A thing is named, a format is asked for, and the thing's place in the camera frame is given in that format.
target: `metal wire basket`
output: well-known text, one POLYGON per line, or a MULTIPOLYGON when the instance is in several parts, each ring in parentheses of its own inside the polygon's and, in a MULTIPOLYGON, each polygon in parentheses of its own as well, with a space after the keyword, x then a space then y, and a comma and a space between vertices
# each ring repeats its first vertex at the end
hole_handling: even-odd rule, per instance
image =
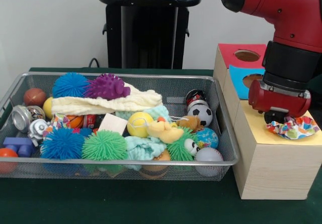
MULTIPOLYGON (((56 79, 63 73, 28 72, 20 75, 0 102, 0 147, 5 137, 27 137, 15 128, 11 110, 23 104, 24 93, 30 88, 41 88, 51 96, 56 79)), ((83 74, 94 79, 99 74, 83 74)), ((185 96, 192 89, 203 90, 214 118, 210 124, 219 137, 218 150, 223 156, 219 162, 185 161, 90 161, 50 160, 40 158, 39 148, 31 158, 1 158, 2 178, 45 179, 159 179, 159 180, 206 180, 220 181, 230 166, 237 163, 238 147, 226 104, 217 80, 195 76, 152 76, 119 74, 125 82, 141 91, 153 89, 163 96, 163 104, 172 116, 187 114, 185 96), (127 168, 141 165, 140 171, 127 168)))

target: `purple spiky ball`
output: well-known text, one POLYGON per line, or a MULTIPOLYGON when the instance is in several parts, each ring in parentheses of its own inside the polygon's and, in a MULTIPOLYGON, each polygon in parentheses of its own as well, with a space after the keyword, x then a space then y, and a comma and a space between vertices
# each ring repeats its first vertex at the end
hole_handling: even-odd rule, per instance
POLYGON ((129 87, 124 87, 124 81, 113 74, 102 74, 93 81, 89 81, 85 91, 85 97, 101 97, 113 100, 120 97, 127 97, 131 93, 129 87))

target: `cable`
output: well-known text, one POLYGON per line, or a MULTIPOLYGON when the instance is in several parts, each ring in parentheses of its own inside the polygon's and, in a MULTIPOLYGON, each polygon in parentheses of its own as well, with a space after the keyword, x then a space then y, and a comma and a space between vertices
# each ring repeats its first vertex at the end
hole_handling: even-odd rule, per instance
POLYGON ((95 61, 95 62, 96 62, 96 66, 97 66, 97 68, 100 68, 99 61, 98 61, 96 58, 93 58, 93 59, 91 60, 91 62, 90 62, 90 64, 89 64, 89 67, 92 67, 93 61, 95 61))

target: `green table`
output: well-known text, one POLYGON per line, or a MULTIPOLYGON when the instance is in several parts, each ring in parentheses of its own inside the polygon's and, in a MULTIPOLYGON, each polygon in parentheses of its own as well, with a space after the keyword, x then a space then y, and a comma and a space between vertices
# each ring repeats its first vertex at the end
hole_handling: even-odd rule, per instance
MULTIPOLYGON (((32 68, 212 76, 211 70, 32 68)), ((1 223, 322 223, 322 172, 304 201, 241 200, 221 182, 0 179, 1 223)))

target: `red robot arm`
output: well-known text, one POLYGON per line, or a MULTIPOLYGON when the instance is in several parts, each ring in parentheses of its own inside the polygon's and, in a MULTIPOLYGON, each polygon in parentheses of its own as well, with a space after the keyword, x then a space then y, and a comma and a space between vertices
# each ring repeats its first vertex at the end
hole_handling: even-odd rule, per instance
POLYGON ((311 101, 307 83, 322 53, 321 0, 222 2, 234 12, 264 18, 275 27, 263 60, 266 70, 263 80, 252 83, 249 104, 266 112, 267 122, 282 122, 285 115, 303 115, 311 101))

